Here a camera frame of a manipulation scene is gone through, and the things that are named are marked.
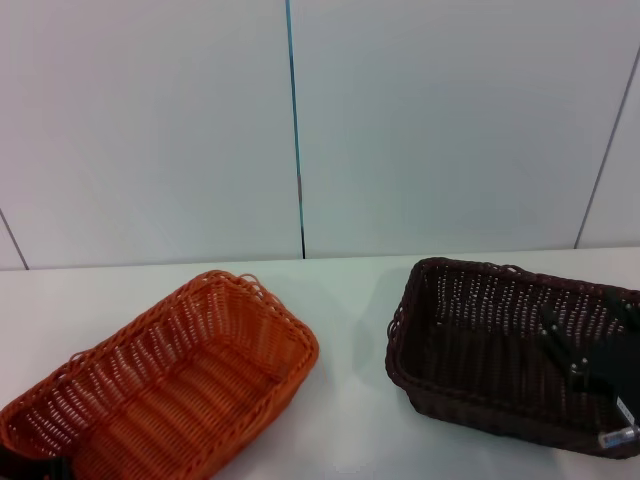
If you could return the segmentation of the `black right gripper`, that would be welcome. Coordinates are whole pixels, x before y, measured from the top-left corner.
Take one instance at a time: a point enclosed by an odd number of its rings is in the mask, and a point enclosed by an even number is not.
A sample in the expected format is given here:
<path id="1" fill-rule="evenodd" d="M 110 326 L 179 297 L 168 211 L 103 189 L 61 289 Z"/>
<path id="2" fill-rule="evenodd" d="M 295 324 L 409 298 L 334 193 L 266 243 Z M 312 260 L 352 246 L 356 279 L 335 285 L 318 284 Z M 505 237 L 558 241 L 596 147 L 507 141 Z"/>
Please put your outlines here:
<path id="1" fill-rule="evenodd" d="M 620 333 L 590 345 L 574 345 L 553 309 L 540 308 L 539 343 L 563 376 L 571 376 L 571 389 L 606 397 L 623 418 L 639 417 L 639 310 L 615 290 L 605 291 L 605 303 L 624 326 Z"/>

